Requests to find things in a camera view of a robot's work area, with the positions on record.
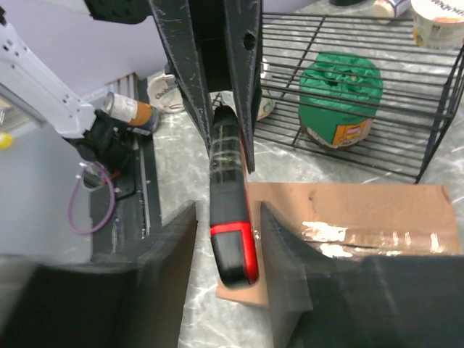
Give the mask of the brown cardboard express box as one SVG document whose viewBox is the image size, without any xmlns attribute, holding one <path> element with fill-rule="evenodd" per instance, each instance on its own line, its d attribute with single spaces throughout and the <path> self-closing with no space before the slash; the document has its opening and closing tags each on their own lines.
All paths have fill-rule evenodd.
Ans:
<svg viewBox="0 0 464 348">
<path fill-rule="evenodd" d="M 266 202 L 296 236 L 327 257 L 429 256 L 433 281 L 463 266 L 438 266 L 458 254 L 458 229 L 444 185 L 250 183 L 252 224 Z"/>
</svg>

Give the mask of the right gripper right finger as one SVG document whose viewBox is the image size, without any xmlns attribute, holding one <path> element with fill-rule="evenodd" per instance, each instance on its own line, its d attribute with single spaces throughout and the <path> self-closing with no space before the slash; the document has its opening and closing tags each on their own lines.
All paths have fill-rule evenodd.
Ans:
<svg viewBox="0 0 464 348">
<path fill-rule="evenodd" d="M 260 206 L 275 347 L 461 347 L 461 256 L 330 258 Z"/>
</svg>

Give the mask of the orange labelled tin can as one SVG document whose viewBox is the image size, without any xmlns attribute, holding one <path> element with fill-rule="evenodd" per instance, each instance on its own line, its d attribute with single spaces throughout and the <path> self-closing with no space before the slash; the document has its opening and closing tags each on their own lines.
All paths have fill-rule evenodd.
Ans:
<svg viewBox="0 0 464 348">
<path fill-rule="evenodd" d="M 152 105 L 114 92 L 106 95 L 101 110 L 122 123 L 126 130 L 142 136 L 152 135 L 159 123 L 157 111 Z"/>
</svg>

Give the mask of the white chobani yogurt cup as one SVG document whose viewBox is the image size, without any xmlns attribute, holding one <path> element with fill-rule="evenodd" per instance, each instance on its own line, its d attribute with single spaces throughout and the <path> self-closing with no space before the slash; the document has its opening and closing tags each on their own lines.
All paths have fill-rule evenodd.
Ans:
<svg viewBox="0 0 464 348">
<path fill-rule="evenodd" d="M 158 111 L 176 113 L 184 111 L 183 99 L 174 75 L 161 74 L 147 85 L 149 103 Z"/>
</svg>

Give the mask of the green lidded jar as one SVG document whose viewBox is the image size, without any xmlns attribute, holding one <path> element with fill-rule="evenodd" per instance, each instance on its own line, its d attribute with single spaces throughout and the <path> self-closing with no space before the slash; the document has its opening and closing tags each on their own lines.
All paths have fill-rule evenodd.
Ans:
<svg viewBox="0 0 464 348">
<path fill-rule="evenodd" d="M 299 78 L 302 131 L 329 149 L 367 138 L 384 92 L 380 70 L 369 59 L 319 53 Z"/>
</svg>

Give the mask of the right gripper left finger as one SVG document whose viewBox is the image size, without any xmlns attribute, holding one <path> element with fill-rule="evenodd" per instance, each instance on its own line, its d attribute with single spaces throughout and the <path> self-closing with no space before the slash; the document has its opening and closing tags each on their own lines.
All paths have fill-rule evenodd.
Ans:
<svg viewBox="0 0 464 348">
<path fill-rule="evenodd" d="M 176 347 L 197 231 L 196 205 L 118 252 L 55 264 L 1 257 L 3 347 Z"/>
</svg>

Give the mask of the red black utility knife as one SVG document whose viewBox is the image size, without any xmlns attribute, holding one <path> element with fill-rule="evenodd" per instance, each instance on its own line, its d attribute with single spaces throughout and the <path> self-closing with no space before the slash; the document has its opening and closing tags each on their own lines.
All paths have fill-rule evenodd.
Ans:
<svg viewBox="0 0 464 348">
<path fill-rule="evenodd" d="M 210 241 L 220 280 L 232 289 L 259 278 L 245 170 L 237 117 L 231 107 L 220 105 L 210 151 Z"/>
</svg>

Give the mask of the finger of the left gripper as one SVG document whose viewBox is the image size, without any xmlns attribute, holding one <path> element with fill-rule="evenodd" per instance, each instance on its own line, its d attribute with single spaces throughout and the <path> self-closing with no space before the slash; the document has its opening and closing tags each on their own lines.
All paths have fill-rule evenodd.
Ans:
<svg viewBox="0 0 464 348">
<path fill-rule="evenodd" d="M 211 147 L 212 105 L 188 1 L 150 1 L 167 58 L 183 103 L 204 141 Z"/>
<path fill-rule="evenodd" d="M 254 127 L 261 102 L 262 2 L 224 1 L 225 43 L 231 88 L 247 169 L 255 171 Z"/>
</svg>

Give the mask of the small purple yogurt cup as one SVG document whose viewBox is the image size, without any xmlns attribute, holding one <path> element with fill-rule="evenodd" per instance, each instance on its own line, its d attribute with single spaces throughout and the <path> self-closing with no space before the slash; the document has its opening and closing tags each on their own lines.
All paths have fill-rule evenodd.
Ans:
<svg viewBox="0 0 464 348">
<path fill-rule="evenodd" d="M 397 18 L 403 15 L 411 5 L 411 0 L 375 0 L 372 13 L 377 18 Z"/>
</svg>

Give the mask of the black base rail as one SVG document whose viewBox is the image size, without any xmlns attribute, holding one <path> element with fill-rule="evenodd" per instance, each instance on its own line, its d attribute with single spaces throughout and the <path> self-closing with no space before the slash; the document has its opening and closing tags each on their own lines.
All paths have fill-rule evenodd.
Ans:
<svg viewBox="0 0 464 348">
<path fill-rule="evenodd" d="M 147 79 L 129 75 L 111 83 L 107 90 L 148 103 Z M 113 179 L 115 208 L 106 225 L 91 238 L 91 261 L 103 254 L 121 252 L 161 227 L 161 209 L 154 141 L 130 131 L 126 136 L 132 152 L 121 174 Z M 107 186 L 90 193 L 89 212 L 93 225 L 103 219 L 109 204 Z"/>
</svg>

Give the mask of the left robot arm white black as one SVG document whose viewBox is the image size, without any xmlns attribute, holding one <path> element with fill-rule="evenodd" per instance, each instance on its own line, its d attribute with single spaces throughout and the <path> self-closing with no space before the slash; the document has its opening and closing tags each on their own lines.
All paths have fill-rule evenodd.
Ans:
<svg viewBox="0 0 464 348">
<path fill-rule="evenodd" d="M 206 145 L 212 142 L 210 95 L 232 91 L 248 171 L 254 171 L 254 130 L 262 97 L 261 1 L 68 1 L 94 20 L 135 25 L 152 17 L 183 105 Z M 1 21 L 1 89 L 13 104 L 44 117 L 79 155 L 116 168 L 125 147 L 107 117 L 97 114 Z"/>
</svg>

